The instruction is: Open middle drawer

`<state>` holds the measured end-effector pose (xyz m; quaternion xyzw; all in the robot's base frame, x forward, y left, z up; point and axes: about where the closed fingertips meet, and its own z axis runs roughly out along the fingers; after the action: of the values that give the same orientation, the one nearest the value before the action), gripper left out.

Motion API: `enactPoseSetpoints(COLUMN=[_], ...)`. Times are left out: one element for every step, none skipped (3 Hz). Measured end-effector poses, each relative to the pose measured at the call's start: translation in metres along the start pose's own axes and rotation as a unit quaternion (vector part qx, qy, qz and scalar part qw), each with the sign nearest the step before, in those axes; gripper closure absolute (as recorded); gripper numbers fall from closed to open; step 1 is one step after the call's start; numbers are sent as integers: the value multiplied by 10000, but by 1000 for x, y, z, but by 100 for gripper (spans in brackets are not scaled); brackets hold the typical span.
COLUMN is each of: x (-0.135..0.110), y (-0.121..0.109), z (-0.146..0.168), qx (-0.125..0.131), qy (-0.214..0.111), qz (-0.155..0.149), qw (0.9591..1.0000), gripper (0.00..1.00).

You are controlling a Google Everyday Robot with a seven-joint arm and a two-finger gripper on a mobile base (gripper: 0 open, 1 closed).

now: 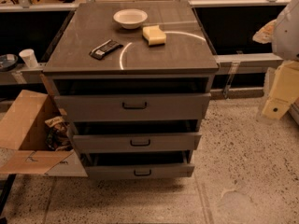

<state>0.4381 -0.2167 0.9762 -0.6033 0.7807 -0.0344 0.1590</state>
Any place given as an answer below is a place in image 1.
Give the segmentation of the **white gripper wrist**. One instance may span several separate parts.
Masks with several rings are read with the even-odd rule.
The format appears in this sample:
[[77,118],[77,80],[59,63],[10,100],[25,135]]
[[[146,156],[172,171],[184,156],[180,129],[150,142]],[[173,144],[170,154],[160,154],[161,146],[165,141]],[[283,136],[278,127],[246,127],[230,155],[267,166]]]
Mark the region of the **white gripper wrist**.
[[279,120],[299,98],[299,62],[285,61],[275,71],[269,98],[265,100],[262,115]]

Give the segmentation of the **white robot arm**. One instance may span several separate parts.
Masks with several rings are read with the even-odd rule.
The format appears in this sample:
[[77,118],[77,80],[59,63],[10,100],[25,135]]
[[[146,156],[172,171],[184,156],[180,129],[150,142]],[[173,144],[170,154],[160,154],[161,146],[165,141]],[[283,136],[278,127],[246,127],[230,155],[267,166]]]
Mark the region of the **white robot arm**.
[[259,107],[262,120],[280,120],[299,97],[299,0],[291,0],[252,39],[261,44],[270,43],[272,52],[283,60],[273,72],[271,88]]

